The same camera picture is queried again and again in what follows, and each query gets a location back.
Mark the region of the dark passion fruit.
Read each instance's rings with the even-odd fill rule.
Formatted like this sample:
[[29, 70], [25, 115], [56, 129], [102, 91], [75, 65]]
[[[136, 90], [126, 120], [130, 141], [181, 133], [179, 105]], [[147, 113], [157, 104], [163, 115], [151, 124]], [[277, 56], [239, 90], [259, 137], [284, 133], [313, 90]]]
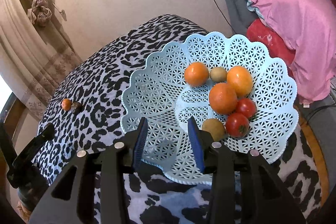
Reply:
[[71, 105], [71, 113], [74, 115], [78, 115], [83, 109], [83, 106], [80, 102], [72, 102]]

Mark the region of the small mandarin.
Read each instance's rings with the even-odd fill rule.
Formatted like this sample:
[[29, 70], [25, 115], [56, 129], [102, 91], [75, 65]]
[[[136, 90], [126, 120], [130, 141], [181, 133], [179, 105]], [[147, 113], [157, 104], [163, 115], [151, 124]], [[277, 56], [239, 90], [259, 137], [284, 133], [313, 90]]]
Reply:
[[72, 106], [72, 101], [68, 98], [64, 98], [64, 100], [62, 100], [62, 109], [64, 111], [69, 111], [71, 109]]
[[209, 78], [209, 70], [205, 64], [194, 62], [185, 69], [184, 77], [190, 86], [202, 86]]

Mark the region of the red tomato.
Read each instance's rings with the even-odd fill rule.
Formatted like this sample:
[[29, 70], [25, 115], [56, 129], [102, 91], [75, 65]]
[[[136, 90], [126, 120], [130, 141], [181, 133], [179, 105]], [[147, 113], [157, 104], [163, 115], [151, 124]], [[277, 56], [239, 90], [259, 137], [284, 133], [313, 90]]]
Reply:
[[228, 116], [225, 127], [231, 137], [244, 138], [249, 131], [249, 120], [241, 113], [232, 113]]
[[251, 99], [242, 98], [238, 100], [235, 112], [243, 114], [247, 119], [251, 119], [256, 114], [257, 107]]

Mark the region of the brown kiwi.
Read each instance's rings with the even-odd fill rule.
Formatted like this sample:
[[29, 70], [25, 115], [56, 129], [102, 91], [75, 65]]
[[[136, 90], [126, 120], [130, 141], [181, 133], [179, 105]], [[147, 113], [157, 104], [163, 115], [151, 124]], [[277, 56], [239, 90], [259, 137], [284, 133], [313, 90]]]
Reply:
[[215, 83], [226, 82], [227, 71], [223, 67], [214, 67], [210, 70], [210, 79]]
[[203, 122], [202, 130], [209, 132], [214, 141], [220, 141], [226, 136], [226, 128], [218, 119], [210, 118]]

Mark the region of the large deep orange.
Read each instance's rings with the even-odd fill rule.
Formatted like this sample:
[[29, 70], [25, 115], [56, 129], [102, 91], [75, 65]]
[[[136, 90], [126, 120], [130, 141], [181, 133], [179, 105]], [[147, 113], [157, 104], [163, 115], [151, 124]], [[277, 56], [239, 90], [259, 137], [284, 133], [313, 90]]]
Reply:
[[231, 85], [218, 83], [209, 92], [209, 104], [214, 112], [220, 115], [229, 115], [236, 109], [238, 97]]

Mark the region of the large yellow-orange orange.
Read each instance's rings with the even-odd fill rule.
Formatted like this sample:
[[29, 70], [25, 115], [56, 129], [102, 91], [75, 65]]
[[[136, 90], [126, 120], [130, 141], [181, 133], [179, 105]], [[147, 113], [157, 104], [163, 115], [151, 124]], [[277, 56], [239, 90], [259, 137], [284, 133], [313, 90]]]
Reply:
[[227, 83], [233, 87], [238, 98], [246, 97], [253, 88], [252, 76], [242, 66], [234, 66], [228, 71]]

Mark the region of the leopard print table cloth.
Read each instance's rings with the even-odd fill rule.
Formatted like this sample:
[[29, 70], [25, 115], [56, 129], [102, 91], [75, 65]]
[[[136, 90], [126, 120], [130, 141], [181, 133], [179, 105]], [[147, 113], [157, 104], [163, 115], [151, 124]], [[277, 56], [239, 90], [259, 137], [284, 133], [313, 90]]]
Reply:
[[[52, 123], [55, 137], [34, 159], [41, 174], [52, 183], [69, 160], [82, 149], [102, 151], [122, 134], [125, 110], [122, 92], [135, 69], [147, 56], [171, 41], [184, 42], [204, 28], [177, 15], [161, 15], [103, 47], [59, 85], [39, 122]], [[62, 109], [62, 100], [83, 106], [78, 115]], [[313, 154], [300, 128], [288, 139], [284, 154], [273, 168], [298, 203], [307, 221], [321, 208], [321, 184]], [[209, 207], [208, 185], [183, 185], [168, 180], [162, 171], [145, 163], [137, 173], [125, 174], [126, 203], [132, 223], [205, 223]]]

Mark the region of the light blue plastic basket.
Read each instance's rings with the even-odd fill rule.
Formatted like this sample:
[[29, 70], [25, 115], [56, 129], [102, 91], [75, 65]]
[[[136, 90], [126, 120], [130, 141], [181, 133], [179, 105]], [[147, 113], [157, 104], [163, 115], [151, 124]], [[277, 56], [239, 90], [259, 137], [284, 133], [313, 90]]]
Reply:
[[194, 62], [227, 70], [242, 66], [249, 71], [253, 88], [248, 97], [257, 106], [256, 115], [245, 138], [227, 138], [223, 144], [243, 153], [256, 149], [268, 163], [275, 162], [298, 124], [293, 106], [297, 85], [284, 61], [270, 57], [263, 43], [251, 42], [243, 35], [227, 38], [220, 32], [192, 34], [183, 43], [169, 42], [148, 56], [144, 69], [131, 74], [130, 85], [122, 94], [126, 113], [120, 125], [123, 132], [130, 132], [141, 118], [147, 119], [143, 161], [177, 183], [211, 184], [211, 176], [202, 174], [195, 163], [187, 121], [194, 117], [201, 126], [209, 118], [222, 122], [227, 118], [210, 107], [213, 81], [197, 88], [185, 81], [185, 69]]

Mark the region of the beige patterned curtain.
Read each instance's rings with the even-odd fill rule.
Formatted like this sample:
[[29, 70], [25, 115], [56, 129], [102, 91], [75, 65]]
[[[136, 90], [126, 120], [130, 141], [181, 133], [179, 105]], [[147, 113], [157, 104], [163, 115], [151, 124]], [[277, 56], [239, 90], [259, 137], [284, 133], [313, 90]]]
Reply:
[[1, 0], [1, 76], [37, 118], [82, 62], [64, 32], [55, 0]]

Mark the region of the red blanket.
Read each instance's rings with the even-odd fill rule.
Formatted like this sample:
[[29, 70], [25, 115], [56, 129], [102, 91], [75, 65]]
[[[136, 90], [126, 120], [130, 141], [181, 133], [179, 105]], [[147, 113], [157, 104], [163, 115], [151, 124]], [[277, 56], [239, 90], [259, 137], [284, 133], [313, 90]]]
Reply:
[[290, 50], [284, 43], [284, 40], [272, 29], [265, 26], [260, 19], [256, 19], [248, 27], [246, 37], [251, 42], [263, 43], [270, 57], [279, 57], [283, 59], [287, 67], [290, 67], [294, 60], [295, 51]]

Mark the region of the pink blanket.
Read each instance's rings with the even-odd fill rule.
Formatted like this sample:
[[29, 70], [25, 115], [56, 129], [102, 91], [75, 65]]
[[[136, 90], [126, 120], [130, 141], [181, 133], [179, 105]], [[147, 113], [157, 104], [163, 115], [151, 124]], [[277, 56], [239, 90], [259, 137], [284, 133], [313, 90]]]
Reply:
[[335, 0], [247, 0], [287, 48], [300, 102], [324, 99], [335, 76]]

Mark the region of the wooden window frame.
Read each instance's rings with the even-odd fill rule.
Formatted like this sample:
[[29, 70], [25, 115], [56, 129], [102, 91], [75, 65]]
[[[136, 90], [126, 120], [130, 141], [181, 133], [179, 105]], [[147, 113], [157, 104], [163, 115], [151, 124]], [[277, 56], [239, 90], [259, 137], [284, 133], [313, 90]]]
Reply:
[[15, 145], [18, 138], [18, 127], [25, 110], [26, 106], [14, 93], [11, 93], [1, 110], [1, 139], [7, 135]]

